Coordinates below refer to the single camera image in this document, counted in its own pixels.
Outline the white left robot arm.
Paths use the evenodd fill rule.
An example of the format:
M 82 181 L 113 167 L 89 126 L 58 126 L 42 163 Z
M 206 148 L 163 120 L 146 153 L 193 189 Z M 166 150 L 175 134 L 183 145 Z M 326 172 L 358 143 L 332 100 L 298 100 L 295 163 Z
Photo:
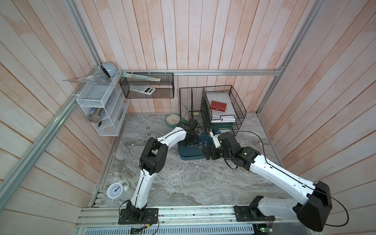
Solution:
M 197 126 L 198 121 L 191 118 L 162 137 L 148 139 L 140 156 L 140 178 L 136 190 L 132 198 L 125 201 L 126 207 L 119 208 L 118 224 L 141 224 L 152 216 L 146 211 L 148 195 L 155 177 L 165 166 L 168 150 L 179 142 L 188 144 L 196 141 Z

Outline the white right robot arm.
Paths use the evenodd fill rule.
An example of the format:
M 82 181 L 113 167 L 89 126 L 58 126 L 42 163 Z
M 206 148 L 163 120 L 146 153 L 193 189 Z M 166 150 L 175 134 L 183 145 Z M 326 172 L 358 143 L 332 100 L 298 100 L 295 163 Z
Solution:
M 228 149 L 212 146 L 204 148 L 203 153 L 208 160 L 230 160 L 237 167 L 266 178 L 292 196 L 293 202 L 285 203 L 273 202 L 266 197 L 259 199 L 256 210 L 263 216 L 290 217 L 316 232 L 322 232 L 328 226 L 327 220 L 335 198 L 331 196 L 326 183 L 313 183 L 300 178 L 248 146 Z

